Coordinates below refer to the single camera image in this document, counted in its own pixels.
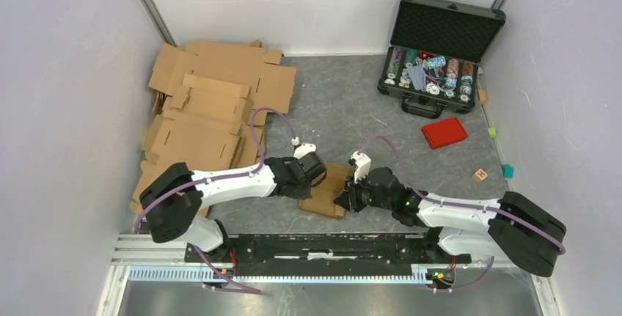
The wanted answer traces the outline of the brown cardboard box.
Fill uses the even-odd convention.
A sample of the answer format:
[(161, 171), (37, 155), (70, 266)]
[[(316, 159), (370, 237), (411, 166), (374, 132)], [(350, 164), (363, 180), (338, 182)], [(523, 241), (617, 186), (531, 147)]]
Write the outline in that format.
[(334, 201), (343, 192), (345, 180), (354, 173), (351, 166), (326, 163), (326, 179), (311, 189), (311, 197), (299, 203), (299, 209), (329, 218), (342, 219), (345, 209)]

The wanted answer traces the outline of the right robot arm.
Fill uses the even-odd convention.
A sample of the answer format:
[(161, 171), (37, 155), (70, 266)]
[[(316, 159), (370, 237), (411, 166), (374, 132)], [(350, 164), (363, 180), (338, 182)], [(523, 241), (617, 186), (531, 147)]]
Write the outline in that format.
[(550, 277), (566, 252), (565, 224), (515, 191), (499, 199), (445, 197), (410, 188), (383, 167), (362, 179), (347, 177), (334, 203), (351, 212), (385, 209), (407, 227), (436, 230), (438, 235), (423, 244), (433, 263), (461, 254), (501, 257), (528, 273)]

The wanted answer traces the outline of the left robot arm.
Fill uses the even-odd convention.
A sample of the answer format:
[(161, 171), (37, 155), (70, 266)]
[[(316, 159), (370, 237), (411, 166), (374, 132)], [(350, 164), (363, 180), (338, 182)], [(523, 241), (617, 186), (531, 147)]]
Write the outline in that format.
[(154, 243), (189, 243), (211, 262), (223, 262), (230, 255), (226, 230), (216, 219), (200, 215), (201, 210), (252, 197), (308, 199), (326, 172), (314, 151), (217, 172), (192, 171), (184, 162), (174, 163), (140, 194), (141, 220)]

